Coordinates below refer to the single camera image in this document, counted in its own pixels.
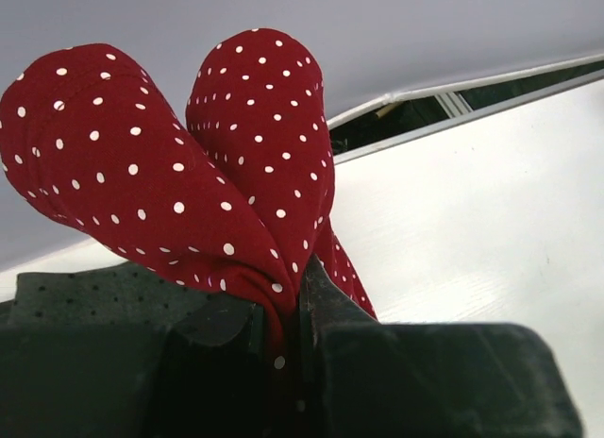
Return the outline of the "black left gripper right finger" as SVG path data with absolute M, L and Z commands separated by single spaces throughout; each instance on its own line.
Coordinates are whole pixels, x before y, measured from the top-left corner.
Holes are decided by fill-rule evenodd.
M 302 379 L 322 437 L 580 437 L 550 347 L 512 323 L 381 324 L 317 258 L 299 296 Z

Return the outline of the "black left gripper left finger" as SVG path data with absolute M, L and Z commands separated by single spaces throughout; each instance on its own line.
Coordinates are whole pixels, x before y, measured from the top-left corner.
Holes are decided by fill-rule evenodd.
M 5 437 L 256 437 L 261 306 L 213 296 L 172 326 L 1 329 Z

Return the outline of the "dark grey dotted skirt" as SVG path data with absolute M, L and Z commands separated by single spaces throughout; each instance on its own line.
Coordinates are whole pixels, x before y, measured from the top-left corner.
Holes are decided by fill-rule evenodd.
M 209 301 L 132 262 L 76 273 L 22 273 L 7 323 L 172 325 Z

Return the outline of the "red dotted skirt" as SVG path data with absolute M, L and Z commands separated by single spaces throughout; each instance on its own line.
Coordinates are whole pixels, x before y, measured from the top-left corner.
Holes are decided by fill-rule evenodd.
M 2 167 L 49 219 L 176 284 L 262 305 L 282 368 L 310 258 L 373 311 L 329 220 L 323 93 L 303 44 L 256 28 L 211 50 L 179 122 L 133 58 L 80 45 L 35 60 L 4 92 Z

